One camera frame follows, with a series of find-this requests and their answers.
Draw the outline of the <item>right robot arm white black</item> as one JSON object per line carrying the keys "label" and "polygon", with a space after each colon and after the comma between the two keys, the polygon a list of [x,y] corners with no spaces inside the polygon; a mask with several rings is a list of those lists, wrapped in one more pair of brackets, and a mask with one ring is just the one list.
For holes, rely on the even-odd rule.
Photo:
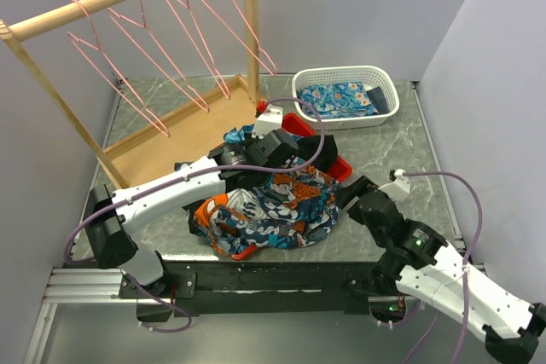
{"label": "right robot arm white black", "polygon": [[545,306],[500,287],[438,231],[408,219],[397,201],[410,193],[414,173],[394,170],[378,186],[367,177],[335,194],[336,205],[365,226],[384,249],[362,288],[374,296],[402,293],[449,316],[484,343],[499,363],[528,363],[545,330]]}

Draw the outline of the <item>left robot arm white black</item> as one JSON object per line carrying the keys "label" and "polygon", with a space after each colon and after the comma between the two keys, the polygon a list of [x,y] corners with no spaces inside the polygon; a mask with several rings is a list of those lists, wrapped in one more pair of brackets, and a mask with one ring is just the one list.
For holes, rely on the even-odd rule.
{"label": "left robot arm white black", "polygon": [[84,216],[85,232],[99,269],[122,269],[150,297],[167,292],[170,276],[162,258],[138,243],[135,233],[178,207],[191,205],[238,188],[262,186],[273,170],[298,151],[283,130],[260,139],[223,143],[194,163],[142,185],[109,192],[104,185],[90,190]]}

